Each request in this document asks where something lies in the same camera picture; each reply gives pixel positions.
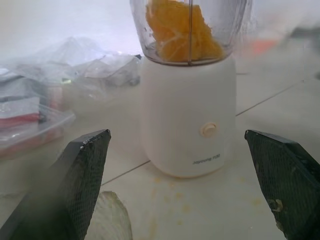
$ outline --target orange object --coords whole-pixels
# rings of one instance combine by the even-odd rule
[[[188,4],[176,0],[151,0],[147,4],[146,20],[153,31],[158,55],[169,62],[222,59],[224,51],[212,37],[199,5],[192,6],[191,31],[190,9]]]

